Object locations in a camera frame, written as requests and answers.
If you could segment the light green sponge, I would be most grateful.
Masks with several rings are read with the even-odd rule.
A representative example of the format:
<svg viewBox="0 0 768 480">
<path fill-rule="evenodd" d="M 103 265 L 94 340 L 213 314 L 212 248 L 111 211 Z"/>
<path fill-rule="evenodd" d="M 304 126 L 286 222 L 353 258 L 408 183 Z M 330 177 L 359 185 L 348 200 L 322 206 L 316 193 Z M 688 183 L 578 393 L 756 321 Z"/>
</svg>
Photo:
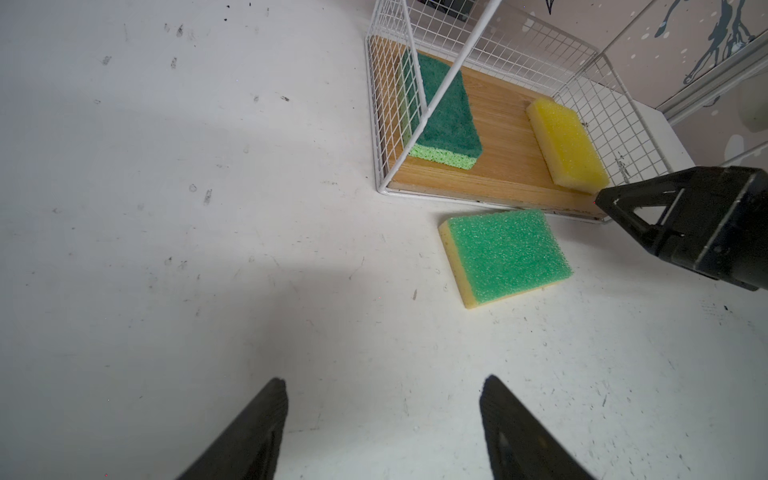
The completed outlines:
<svg viewBox="0 0 768 480">
<path fill-rule="evenodd" d="M 456 216 L 442 222 L 438 232 L 467 309 L 573 275 L 539 210 Z"/>
</svg>

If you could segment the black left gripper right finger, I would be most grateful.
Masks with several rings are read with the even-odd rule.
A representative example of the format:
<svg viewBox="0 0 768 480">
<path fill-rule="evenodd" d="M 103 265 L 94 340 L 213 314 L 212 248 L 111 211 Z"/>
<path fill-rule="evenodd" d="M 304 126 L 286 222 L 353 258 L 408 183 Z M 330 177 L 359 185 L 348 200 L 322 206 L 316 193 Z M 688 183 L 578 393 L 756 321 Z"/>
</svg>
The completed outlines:
<svg viewBox="0 0 768 480">
<path fill-rule="evenodd" d="M 485 380 L 479 408 L 494 479 L 592 477 L 498 377 Z"/>
</svg>

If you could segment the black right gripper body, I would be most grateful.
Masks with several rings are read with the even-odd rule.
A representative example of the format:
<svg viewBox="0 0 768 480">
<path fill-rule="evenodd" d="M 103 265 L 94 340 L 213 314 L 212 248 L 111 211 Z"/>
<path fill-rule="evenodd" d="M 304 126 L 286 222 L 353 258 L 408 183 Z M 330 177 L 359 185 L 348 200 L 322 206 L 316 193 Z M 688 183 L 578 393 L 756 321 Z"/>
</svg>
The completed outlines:
<svg viewBox="0 0 768 480">
<path fill-rule="evenodd" d="M 674 194 L 654 225 L 653 254 L 694 273 L 767 288 L 767 172 L 695 167 L 663 178 Z"/>
</svg>

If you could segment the yellow sponge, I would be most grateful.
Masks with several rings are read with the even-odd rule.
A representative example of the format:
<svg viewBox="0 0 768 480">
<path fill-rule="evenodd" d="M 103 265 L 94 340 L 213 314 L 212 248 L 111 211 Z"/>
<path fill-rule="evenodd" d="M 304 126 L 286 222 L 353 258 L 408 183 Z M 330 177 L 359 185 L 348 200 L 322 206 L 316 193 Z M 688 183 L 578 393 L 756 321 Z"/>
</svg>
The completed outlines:
<svg viewBox="0 0 768 480">
<path fill-rule="evenodd" d="M 609 177 L 577 113 L 538 98 L 527 108 L 537 143 L 555 185 L 595 195 Z"/>
</svg>

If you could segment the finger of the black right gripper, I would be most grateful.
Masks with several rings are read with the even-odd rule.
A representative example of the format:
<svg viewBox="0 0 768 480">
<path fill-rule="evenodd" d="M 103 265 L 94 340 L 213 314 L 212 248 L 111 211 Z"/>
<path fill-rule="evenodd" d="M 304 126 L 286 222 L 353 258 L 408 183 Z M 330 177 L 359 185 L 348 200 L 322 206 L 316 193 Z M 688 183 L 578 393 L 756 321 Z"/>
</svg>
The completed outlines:
<svg viewBox="0 0 768 480">
<path fill-rule="evenodd" d="M 603 189 L 596 205 L 652 255 L 694 255 L 690 184 L 695 169 Z"/>
</svg>

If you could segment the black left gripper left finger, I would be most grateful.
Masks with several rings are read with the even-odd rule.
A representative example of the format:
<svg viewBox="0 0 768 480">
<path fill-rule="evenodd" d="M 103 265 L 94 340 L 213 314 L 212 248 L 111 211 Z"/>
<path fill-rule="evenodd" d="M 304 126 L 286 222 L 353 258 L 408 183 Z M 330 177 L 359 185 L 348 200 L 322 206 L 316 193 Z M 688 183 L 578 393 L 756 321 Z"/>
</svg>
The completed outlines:
<svg viewBox="0 0 768 480">
<path fill-rule="evenodd" d="M 272 479 L 287 415 L 286 382 L 273 378 L 180 477 Z"/>
</svg>

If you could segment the dark green sponge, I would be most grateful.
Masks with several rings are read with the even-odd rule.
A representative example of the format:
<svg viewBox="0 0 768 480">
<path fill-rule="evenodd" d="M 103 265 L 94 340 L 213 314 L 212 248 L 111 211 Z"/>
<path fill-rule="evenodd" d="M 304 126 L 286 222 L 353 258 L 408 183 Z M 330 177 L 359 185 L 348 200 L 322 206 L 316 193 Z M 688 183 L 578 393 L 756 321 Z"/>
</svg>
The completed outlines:
<svg viewBox="0 0 768 480">
<path fill-rule="evenodd" d="M 407 144 L 420 123 L 420 100 L 412 54 L 405 52 L 398 78 L 398 120 L 402 143 Z M 450 167 L 469 170 L 483 153 L 469 98 L 458 73 L 429 118 L 410 155 Z"/>
</svg>

